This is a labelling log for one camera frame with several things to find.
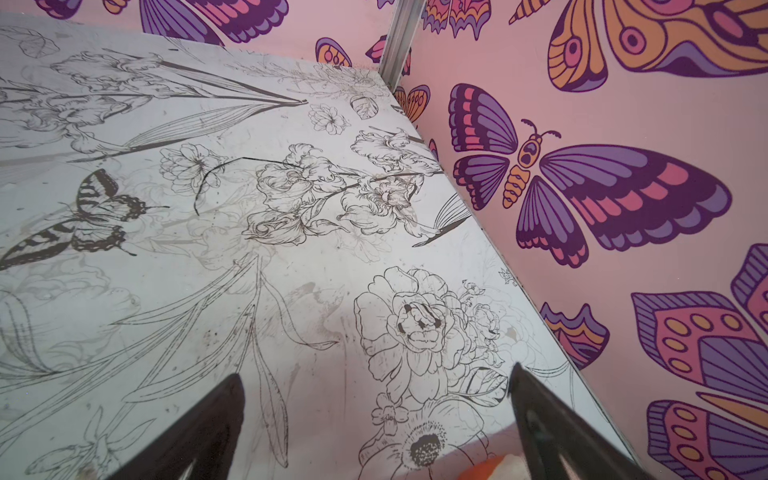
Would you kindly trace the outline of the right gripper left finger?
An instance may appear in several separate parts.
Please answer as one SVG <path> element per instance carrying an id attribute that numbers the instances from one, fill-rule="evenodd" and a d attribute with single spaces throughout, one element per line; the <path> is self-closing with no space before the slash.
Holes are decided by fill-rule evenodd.
<path id="1" fill-rule="evenodd" d="M 113 480 L 226 479 L 240 436 L 245 391 L 238 374 L 227 376 L 133 459 Z"/>

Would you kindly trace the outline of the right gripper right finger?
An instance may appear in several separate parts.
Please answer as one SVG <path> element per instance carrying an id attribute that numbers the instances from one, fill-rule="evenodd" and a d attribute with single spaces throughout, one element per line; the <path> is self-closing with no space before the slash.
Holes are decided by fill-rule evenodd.
<path id="1" fill-rule="evenodd" d="M 508 397 L 533 479 L 653 479 L 519 363 Z"/>

